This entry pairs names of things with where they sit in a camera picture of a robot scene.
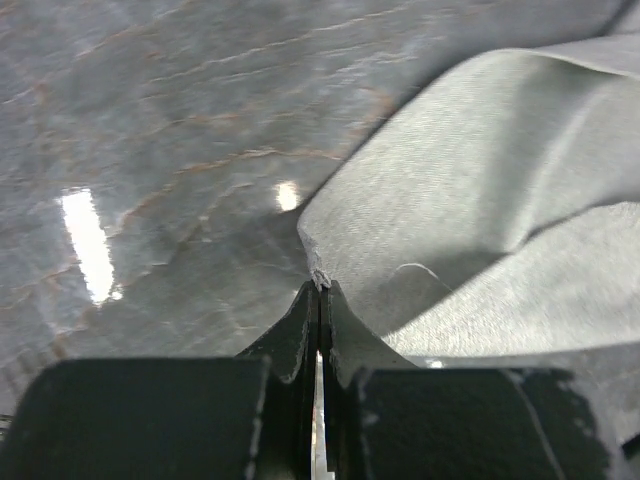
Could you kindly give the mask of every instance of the gray fabric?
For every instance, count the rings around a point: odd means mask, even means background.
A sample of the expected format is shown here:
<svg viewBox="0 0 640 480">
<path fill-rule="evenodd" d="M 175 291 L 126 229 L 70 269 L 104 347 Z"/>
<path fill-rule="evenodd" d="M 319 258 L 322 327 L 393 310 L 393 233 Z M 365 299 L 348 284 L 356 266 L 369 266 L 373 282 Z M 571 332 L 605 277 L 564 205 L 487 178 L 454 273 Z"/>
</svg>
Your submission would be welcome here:
<svg viewBox="0 0 640 480">
<path fill-rule="evenodd" d="M 430 85 L 303 213 L 314 278 L 340 281 L 405 355 L 640 341 L 634 18 L 624 34 L 486 53 Z M 621 441 L 640 431 L 636 403 L 617 406 Z"/>
</svg>

